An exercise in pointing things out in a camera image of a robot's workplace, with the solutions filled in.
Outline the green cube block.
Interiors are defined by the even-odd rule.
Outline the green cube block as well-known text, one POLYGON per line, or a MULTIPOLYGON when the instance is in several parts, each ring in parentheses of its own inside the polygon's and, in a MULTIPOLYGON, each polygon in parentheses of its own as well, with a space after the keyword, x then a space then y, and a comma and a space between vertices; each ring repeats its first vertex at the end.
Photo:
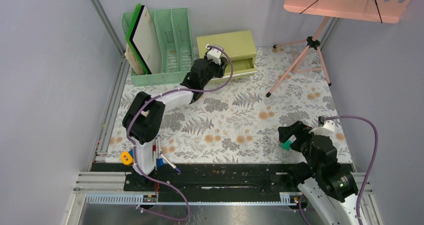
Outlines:
POLYGON ((289 150, 291 150, 291 149, 292 149, 292 148, 291 148, 291 145, 292 145, 295 141, 296 141, 295 139, 289 138, 289 139, 288 139, 288 140, 286 140, 285 142, 282 142, 282 143, 280 144, 280 146, 281 146, 281 148, 283 148, 284 150, 289 151, 289 150))

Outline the yellow-green drawer cabinet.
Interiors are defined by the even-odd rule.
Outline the yellow-green drawer cabinet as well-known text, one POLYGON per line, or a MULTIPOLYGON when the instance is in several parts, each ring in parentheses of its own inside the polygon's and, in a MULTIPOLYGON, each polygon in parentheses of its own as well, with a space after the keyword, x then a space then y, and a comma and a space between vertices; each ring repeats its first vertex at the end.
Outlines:
POLYGON ((196 42, 200 58, 206 53, 206 45, 223 48, 232 60, 234 68, 232 82, 241 83, 256 74, 257 48, 250 30, 198 36, 196 42))

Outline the white perforated board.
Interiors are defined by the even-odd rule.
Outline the white perforated board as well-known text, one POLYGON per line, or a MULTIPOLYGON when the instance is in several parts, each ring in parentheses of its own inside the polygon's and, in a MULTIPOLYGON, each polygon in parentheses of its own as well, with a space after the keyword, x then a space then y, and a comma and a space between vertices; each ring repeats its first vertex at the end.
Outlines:
POLYGON ((154 20, 144 6, 135 32, 134 42, 141 53, 145 64, 149 67, 151 75, 162 72, 162 53, 159 45, 154 20))

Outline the green Treehouse book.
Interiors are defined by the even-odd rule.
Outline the green Treehouse book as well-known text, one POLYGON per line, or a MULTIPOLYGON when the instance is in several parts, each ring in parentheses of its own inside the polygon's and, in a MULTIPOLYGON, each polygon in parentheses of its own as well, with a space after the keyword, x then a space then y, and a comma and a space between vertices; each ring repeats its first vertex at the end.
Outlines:
POLYGON ((135 54, 132 52, 132 50, 129 48, 125 51, 124 56, 126 60, 128 61, 133 73, 138 76, 140 75, 140 65, 137 61, 137 58, 135 54))

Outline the green clip file folder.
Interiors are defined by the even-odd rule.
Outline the green clip file folder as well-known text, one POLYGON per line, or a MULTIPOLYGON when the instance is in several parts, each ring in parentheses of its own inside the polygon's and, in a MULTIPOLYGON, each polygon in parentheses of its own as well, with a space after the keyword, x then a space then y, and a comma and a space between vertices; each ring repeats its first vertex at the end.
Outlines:
POLYGON ((126 42, 129 46, 129 48, 131 49, 131 51, 133 52, 133 54, 135 56, 135 60, 139 64, 139 67, 140 67, 139 70, 142 70, 145 75, 151 75, 152 74, 151 70, 146 65, 145 60, 143 59, 143 56, 141 55, 139 49, 137 48, 137 46, 134 42, 135 33, 136 33, 137 28, 138 28, 138 25, 139 25, 139 22, 140 22, 140 19, 141 19, 141 15, 142 15, 144 8, 145 8, 145 6, 142 5, 141 3, 138 3, 135 6, 135 9, 133 11, 130 23, 128 25, 128 30, 126 32, 125 39, 126 39, 126 42))

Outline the purple cartoon book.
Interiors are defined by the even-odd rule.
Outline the purple cartoon book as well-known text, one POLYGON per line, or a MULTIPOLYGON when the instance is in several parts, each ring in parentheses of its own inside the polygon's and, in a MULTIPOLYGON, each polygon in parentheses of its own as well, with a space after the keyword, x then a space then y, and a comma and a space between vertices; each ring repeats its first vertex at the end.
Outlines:
POLYGON ((129 62, 132 70, 135 72, 135 74, 137 76, 144 75, 145 74, 145 72, 143 71, 143 68, 142 68, 141 64, 137 60, 136 55, 131 50, 131 48, 129 47, 128 44, 126 45, 124 56, 127 59, 127 61, 129 62))

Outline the white blue marker pen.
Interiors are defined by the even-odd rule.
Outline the white blue marker pen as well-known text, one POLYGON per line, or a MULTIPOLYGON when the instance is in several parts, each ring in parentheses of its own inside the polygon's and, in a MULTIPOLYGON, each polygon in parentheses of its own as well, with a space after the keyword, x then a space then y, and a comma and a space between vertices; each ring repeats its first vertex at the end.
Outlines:
POLYGON ((175 171, 177 171, 178 173, 182 172, 173 162, 171 162, 168 158, 166 158, 162 152, 159 153, 159 156, 175 171))

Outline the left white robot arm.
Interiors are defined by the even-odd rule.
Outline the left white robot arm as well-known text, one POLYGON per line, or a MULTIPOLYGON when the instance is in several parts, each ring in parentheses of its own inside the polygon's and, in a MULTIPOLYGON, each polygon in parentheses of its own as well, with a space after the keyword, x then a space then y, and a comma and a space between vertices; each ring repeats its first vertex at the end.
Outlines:
POLYGON ((234 66, 230 56, 222 47, 207 44, 204 56, 193 62, 179 86, 156 95, 141 91, 135 96, 122 125, 133 145, 130 165, 138 173, 135 182, 142 190, 148 191, 155 185, 155 177, 151 174, 156 166, 153 142, 159 133, 164 113, 193 104, 204 93, 211 92, 205 87, 212 79, 222 78, 227 66, 233 75, 234 66))

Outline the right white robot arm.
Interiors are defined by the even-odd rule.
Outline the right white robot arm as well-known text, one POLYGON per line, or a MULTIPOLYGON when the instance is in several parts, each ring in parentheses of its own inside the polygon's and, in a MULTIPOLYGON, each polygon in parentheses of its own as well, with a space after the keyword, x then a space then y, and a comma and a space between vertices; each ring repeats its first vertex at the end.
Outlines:
POLYGON ((331 120, 324 120, 315 128, 301 121, 278 127, 280 143, 294 137, 290 149, 305 158, 289 168, 287 186, 301 191, 327 225, 368 225, 354 176, 338 162, 338 152, 330 138, 335 128, 331 120))

